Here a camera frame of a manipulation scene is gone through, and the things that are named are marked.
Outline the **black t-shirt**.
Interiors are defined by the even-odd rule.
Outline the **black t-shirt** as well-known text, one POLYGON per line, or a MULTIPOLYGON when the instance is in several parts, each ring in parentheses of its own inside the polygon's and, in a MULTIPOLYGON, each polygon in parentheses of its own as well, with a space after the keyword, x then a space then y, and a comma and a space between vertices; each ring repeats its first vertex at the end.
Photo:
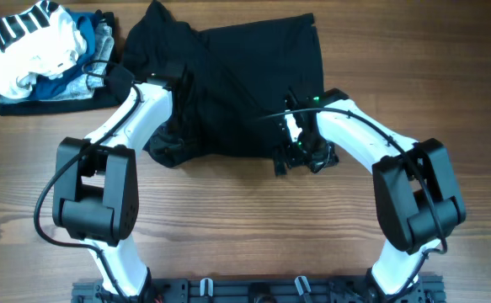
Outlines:
POLYGON ((122 63, 139 80, 185 67, 165 126, 187 137, 188 160, 210 154, 273 159, 286 135, 269 116, 286 110, 289 91, 300 100, 323 92, 310 13, 197 31, 154 1, 127 35, 122 63))

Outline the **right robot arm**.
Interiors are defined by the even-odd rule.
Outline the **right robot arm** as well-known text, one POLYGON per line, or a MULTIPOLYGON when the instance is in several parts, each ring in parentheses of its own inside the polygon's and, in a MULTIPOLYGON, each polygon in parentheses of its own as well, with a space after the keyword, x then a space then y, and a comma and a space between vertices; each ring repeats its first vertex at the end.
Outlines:
POLYGON ((466 219, 446 147, 434 138, 417 141, 389 130, 337 88, 305 100, 289 91, 285 105, 285 112, 271 116, 286 135, 275 150, 276 174, 298 165, 313 173, 335 166, 340 146, 372 176, 386 241, 363 280, 332 279, 331 295, 361 302, 438 300, 419 271, 430 255, 447 253, 446 238, 466 219))

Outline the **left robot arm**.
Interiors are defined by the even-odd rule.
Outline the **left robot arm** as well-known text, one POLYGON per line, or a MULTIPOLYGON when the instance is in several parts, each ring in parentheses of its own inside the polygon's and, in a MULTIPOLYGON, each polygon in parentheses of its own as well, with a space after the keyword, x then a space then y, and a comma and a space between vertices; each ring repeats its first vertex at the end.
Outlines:
POLYGON ((57 148, 52 218, 88 249, 102 275, 76 283, 74 302, 152 302, 150 269, 132 236, 139 212, 136 156, 173 113, 185 67, 122 80, 126 101, 97 130, 57 148))

